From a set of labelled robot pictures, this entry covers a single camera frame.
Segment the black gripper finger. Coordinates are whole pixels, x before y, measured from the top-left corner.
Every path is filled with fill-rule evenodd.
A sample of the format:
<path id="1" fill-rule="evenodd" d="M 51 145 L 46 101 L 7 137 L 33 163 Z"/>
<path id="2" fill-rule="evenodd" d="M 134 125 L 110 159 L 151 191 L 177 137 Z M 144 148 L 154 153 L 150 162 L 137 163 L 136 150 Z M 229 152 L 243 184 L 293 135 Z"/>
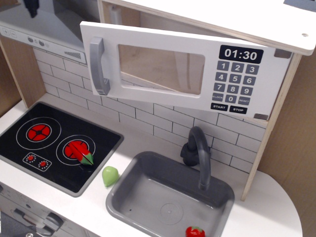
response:
<path id="1" fill-rule="evenodd" d="M 31 18 L 35 18 L 40 7 L 39 0 L 23 0 Z"/>

